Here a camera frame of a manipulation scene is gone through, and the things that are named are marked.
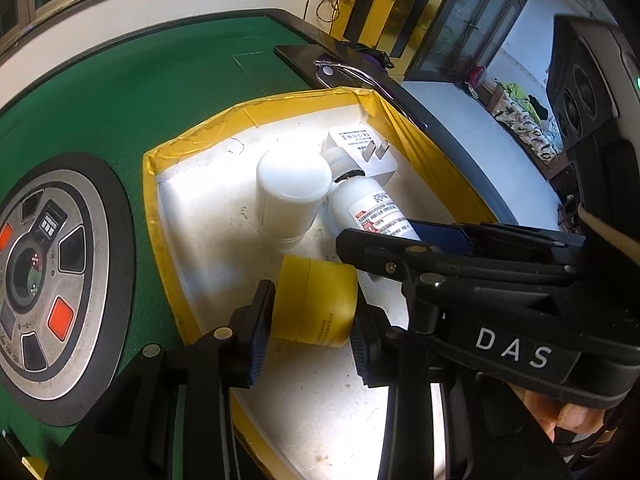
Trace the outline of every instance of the green tabletop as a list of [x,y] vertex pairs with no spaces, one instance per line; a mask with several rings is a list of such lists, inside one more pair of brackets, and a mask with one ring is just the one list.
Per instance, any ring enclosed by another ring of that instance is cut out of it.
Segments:
[[[274,53],[301,38],[266,17],[229,18],[155,32],[91,56],[0,116],[0,197],[51,156],[100,156],[127,191],[136,230],[134,306],[120,369],[149,342],[180,344],[148,240],[142,155],[236,103],[308,89]],[[0,429],[48,460],[73,428],[23,412],[0,387]]]

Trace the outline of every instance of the yellow border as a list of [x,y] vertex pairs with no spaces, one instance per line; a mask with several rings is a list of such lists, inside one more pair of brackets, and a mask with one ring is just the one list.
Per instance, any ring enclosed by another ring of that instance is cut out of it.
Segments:
[[[156,264],[175,322],[186,344],[202,333],[184,296],[168,251],[158,213],[156,177],[168,168],[209,149],[252,126],[263,126],[295,116],[330,108],[360,105],[367,122],[395,146],[411,163],[457,222],[495,221],[496,218],[453,163],[414,124],[402,117],[375,91],[360,88],[333,88],[293,92],[238,104],[190,128],[146,152],[142,163],[142,184],[146,224]],[[296,478],[281,457],[262,439],[240,405],[233,399],[232,418],[253,455],[272,478]]]

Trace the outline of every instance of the white bottle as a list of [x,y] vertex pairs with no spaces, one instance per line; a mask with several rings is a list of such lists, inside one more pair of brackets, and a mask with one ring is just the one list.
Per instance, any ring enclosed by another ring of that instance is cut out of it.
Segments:
[[386,191],[364,172],[343,148],[321,155],[329,163],[335,184],[329,192],[329,213],[340,231],[361,229],[383,235],[420,240]]
[[282,249],[295,246],[311,227],[332,183],[319,153],[273,148],[255,172],[260,236]]

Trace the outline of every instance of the red light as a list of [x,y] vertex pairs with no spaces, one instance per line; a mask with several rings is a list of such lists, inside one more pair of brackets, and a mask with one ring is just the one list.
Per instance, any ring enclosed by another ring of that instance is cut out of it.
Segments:
[[49,320],[47,326],[56,335],[60,341],[64,341],[66,333],[69,331],[71,322],[74,319],[74,311],[71,309],[65,300],[62,298],[56,298],[49,314]]
[[0,251],[4,251],[7,243],[9,242],[9,238],[11,238],[11,233],[13,229],[9,224],[4,224],[2,231],[0,231]]

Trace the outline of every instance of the white tray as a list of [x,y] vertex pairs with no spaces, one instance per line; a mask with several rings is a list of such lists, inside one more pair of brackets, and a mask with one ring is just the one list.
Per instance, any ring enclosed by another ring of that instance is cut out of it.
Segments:
[[[332,126],[363,121],[358,105],[332,108],[253,127],[172,166],[158,177],[162,228],[182,288],[201,331],[228,323],[249,304],[261,279],[277,283],[282,254],[257,235],[255,167],[277,145],[321,149]],[[385,186],[408,218],[451,223],[453,218],[408,161],[391,147],[398,172]],[[337,260],[326,208],[301,243],[299,256]],[[367,301],[406,328],[400,284],[358,280]],[[386,415],[387,388],[369,389],[356,373],[348,343],[339,349],[270,341],[266,364],[251,390],[234,393],[261,435],[301,478],[375,479]],[[434,399],[435,469],[444,469],[444,426],[437,385]]]

